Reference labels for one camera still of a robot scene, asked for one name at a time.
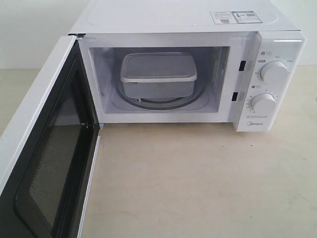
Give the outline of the white lidded plastic container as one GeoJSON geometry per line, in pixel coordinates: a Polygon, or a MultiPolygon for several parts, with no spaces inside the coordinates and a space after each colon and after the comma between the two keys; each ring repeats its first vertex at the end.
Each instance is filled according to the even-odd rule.
{"type": "Polygon", "coordinates": [[[188,53],[137,53],[122,62],[120,81],[133,99],[183,98],[194,92],[197,68],[188,53]]]}

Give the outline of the white microwave door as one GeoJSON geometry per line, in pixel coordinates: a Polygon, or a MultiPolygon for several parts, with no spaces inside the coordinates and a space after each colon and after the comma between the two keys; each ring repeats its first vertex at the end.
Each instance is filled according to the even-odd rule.
{"type": "Polygon", "coordinates": [[[0,138],[1,237],[80,237],[99,130],[79,40],[61,37],[0,138]]]}

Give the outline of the glass microwave turntable plate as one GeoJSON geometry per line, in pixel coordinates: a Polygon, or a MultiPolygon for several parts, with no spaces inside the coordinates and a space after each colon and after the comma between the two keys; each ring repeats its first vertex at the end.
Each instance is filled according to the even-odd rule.
{"type": "Polygon", "coordinates": [[[116,92],[122,100],[135,107],[152,111],[170,111],[188,106],[197,101],[204,94],[207,84],[199,79],[197,81],[195,82],[193,94],[187,97],[163,99],[130,98],[124,92],[123,83],[119,81],[116,82],[116,92]]]}

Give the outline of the white microwave oven body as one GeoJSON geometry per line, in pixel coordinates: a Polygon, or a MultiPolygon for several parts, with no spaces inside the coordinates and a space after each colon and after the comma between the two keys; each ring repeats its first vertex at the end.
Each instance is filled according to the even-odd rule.
{"type": "Polygon", "coordinates": [[[266,132],[274,123],[306,38],[268,0],[92,0],[69,31],[79,40],[100,124],[233,124],[238,132],[266,132]],[[262,23],[215,24],[210,12],[253,11],[262,23]],[[206,90],[194,103],[170,111],[135,107],[116,92],[129,54],[190,54],[206,90]],[[283,62],[286,80],[265,83],[260,70],[283,62]],[[273,112],[258,114],[251,100],[269,93],[273,112]]]}

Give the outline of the lower white control knob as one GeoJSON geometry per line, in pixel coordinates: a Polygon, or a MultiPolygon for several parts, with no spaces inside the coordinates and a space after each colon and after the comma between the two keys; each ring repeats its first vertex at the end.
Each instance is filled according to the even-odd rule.
{"type": "Polygon", "coordinates": [[[275,106],[275,99],[269,93],[258,94],[251,100],[251,107],[258,114],[269,114],[274,111],[275,106]]]}

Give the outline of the white control knob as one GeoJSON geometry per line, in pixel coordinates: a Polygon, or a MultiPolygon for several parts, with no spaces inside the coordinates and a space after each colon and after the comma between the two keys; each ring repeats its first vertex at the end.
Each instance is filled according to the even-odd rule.
{"type": "Polygon", "coordinates": [[[286,80],[288,77],[286,65],[278,60],[271,61],[260,70],[260,77],[265,83],[276,83],[286,80]]]}
{"type": "Polygon", "coordinates": [[[258,114],[269,114],[274,111],[275,106],[275,99],[269,93],[258,94],[251,100],[251,107],[258,114]]]}

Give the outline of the white warning label sticker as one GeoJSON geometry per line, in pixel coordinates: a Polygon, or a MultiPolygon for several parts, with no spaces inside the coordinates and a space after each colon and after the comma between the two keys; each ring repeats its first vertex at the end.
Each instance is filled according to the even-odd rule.
{"type": "Polygon", "coordinates": [[[210,12],[215,24],[237,24],[231,11],[210,12]]]}

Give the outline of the upper white control knob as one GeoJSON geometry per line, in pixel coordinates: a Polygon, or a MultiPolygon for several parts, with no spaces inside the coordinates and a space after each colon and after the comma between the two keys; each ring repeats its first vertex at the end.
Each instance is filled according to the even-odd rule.
{"type": "Polygon", "coordinates": [[[286,80],[288,77],[286,65],[278,60],[271,61],[260,70],[260,77],[265,83],[276,83],[286,80]]]}

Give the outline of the blue energy label sticker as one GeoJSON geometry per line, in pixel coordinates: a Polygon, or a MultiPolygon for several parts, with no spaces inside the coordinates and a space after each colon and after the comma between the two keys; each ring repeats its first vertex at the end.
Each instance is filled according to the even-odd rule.
{"type": "Polygon", "coordinates": [[[239,24],[262,23],[253,11],[232,11],[231,13],[239,24]]]}

